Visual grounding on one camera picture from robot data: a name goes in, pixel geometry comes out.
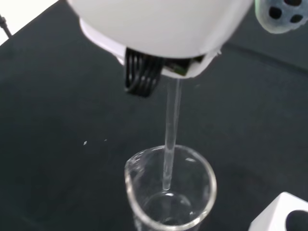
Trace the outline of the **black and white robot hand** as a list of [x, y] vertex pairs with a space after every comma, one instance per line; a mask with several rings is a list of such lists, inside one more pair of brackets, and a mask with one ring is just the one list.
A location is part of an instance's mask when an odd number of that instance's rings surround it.
[[70, 0], [83, 34], [124, 66], [128, 94], [148, 97], [161, 76], [200, 75], [247, 12], [283, 34], [308, 21], [305, 0]]

